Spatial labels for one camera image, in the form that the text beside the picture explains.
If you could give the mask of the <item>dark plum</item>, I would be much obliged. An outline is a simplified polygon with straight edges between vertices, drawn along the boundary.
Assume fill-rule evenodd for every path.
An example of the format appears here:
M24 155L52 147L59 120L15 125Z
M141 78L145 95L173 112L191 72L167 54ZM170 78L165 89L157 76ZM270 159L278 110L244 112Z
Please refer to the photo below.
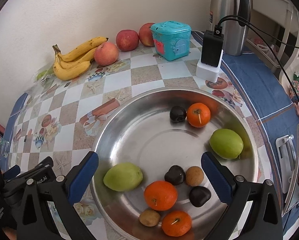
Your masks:
M186 180L186 174L182 167L173 165L165 173L164 180L171 183L173 186L182 184Z
M181 106L173 106L170 110L170 120L173 122L185 121L186 116L186 110Z
M203 186L195 186L189 193L189 200L195 207L202 207L210 198L210 190Z

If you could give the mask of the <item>steel thermos jug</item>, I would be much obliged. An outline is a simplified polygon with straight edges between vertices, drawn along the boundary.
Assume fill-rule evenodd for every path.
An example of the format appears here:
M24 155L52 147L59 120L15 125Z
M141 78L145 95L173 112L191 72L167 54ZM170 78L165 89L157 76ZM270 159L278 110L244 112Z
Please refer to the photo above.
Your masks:
M251 0L211 0L210 29L214 30L222 18L229 17L221 22L224 35L224 53L240 56L247 38L248 27L241 21L250 20Z

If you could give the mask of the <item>red peach front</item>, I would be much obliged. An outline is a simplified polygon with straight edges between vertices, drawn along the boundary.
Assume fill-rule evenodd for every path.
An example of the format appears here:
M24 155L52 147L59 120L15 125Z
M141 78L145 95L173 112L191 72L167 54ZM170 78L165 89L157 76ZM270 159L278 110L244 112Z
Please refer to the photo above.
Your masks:
M117 46L107 41L96 48L94 60L100 66L109 66L117 61L118 56Z

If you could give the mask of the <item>patterned tablecloth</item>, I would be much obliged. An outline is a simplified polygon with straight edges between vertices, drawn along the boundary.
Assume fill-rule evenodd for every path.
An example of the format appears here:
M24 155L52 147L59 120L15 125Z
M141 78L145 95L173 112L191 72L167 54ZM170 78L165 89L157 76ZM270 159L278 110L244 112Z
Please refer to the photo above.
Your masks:
M49 77L31 81L16 101L4 138L10 146L1 162L4 170L18 165L33 168L45 157L54 159L54 171L66 174L88 153L105 116L101 106L168 86L205 90L223 99L239 113L254 135L259 156L259 180L273 178L270 158L275 140L297 131L293 103L269 68L249 49L239 57L224 56L220 80L212 85L196 77L202 34L193 32L188 56L166 61L154 48L139 46L122 52L109 67L91 67L79 78L64 82Z

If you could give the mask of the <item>red peach middle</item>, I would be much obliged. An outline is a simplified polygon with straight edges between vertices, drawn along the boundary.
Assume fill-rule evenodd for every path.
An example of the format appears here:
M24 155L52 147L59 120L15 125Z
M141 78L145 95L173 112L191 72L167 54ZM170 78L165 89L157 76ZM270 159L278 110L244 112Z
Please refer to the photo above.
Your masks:
M139 35L135 30L121 30L117 33L116 45L121 51L134 50L139 45Z

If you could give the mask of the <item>clear plastic fruit container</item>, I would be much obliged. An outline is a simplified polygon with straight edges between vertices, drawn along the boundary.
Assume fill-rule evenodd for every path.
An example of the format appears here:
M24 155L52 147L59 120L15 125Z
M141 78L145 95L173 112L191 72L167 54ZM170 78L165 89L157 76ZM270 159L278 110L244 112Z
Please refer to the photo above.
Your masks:
M50 79L55 77L53 72L52 63L41 67L35 74L31 77L27 89L35 88L37 85L45 85Z

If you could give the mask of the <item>red peach right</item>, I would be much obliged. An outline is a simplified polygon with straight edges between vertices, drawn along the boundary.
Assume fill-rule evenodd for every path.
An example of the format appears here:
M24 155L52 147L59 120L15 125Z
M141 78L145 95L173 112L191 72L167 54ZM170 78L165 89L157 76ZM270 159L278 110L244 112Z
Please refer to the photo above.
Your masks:
M145 23L139 30L139 40L147 47L154 47L154 40L151 32L151 26L154 23Z

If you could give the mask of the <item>green fruit on plate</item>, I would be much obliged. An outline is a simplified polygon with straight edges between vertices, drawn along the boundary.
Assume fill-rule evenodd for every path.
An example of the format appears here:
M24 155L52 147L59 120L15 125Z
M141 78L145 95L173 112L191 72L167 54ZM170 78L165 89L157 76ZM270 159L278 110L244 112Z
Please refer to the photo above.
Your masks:
M106 187L117 192L130 191L143 180L142 170L132 163L119 163L107 171L103 178Z

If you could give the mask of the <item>central orange tangerine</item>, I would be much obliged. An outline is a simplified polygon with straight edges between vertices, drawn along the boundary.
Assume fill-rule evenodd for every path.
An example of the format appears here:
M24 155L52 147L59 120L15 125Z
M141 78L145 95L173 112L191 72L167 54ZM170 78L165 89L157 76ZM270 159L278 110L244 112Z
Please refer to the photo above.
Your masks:
M166 211L175 205L178 199L178 191L171 183L158 180L145 188L143 196L146 204L151 209Z

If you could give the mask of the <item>yellow banana bunch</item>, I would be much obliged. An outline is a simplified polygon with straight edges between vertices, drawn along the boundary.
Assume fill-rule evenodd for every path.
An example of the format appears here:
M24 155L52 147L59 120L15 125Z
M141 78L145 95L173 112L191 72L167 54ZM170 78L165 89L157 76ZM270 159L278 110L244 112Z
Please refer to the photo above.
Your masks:
M68 81L86 72L94 59L96 49L107 41L107 37L94 37L80 44L67 54L62 54L56 44L52 46L54 50L53 72L55 76L62 81Z

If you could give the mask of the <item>silver metal plate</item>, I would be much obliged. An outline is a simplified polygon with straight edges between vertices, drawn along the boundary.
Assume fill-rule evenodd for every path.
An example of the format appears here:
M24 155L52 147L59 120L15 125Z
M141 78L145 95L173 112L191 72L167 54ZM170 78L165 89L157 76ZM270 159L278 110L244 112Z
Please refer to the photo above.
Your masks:
M171 121L173 106L189 108L196 102L211 110L206 126L195 128L186 121ZM139 222L139 215L147 209L143 192L150 183L163 180L173 165L183 169L200 166L202 154L210 150L209 139L219 128L235 131L244 143L237 159L220 159L220 163L235 175L257 181L259 160L252 132L237 111L216 96L198 89L161 88L118 107L99 130L93 145L99 162L91 182L92 196L106 223L126 239L167 239L160 226L149 228ZM141 184L127 192L107 188L104 175L112 166L125 162L141 168Z

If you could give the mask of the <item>black power adapter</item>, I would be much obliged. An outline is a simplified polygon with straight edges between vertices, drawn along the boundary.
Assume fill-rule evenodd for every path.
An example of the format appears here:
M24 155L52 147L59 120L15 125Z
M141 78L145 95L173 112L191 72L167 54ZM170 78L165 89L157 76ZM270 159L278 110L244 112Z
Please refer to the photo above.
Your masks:
M206 30L203 35L201 63L218 67L223 49L222 26L216 25L214 31Z

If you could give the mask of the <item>red peach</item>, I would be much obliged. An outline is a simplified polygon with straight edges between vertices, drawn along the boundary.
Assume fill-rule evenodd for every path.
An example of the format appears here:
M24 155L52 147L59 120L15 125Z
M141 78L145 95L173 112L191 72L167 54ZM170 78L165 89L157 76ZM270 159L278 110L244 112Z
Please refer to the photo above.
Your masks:
M117 33L116 45L121 51L134 50L139 45L139 35L135 30L121 30Z
M94 60L100 66L109 66L117 61L118 56L117 46L107 41L96 48Z
M151 32L151 26L154 23L145 23L139 30L139 40L147 47L154 47L154 40Z

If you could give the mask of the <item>white chair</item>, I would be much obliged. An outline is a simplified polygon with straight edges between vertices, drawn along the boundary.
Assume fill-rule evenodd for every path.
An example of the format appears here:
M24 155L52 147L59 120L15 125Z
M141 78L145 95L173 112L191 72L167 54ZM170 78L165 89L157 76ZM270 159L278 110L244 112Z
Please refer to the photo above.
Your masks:
M289 0L252 0L252 9L271 19L285 29L282 43L277 45L279 60L288 48L287 41L291 34L296 35L295 48L284 64L286 73L292 76L299 71L299 12Z

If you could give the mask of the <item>teal toy box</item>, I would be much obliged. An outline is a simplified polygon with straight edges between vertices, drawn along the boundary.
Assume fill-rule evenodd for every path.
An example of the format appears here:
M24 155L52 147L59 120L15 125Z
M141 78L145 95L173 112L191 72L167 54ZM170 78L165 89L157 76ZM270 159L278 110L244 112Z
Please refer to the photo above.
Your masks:
M191 27L188 24L166 21L150 27L156 52L168 61L188 56Z

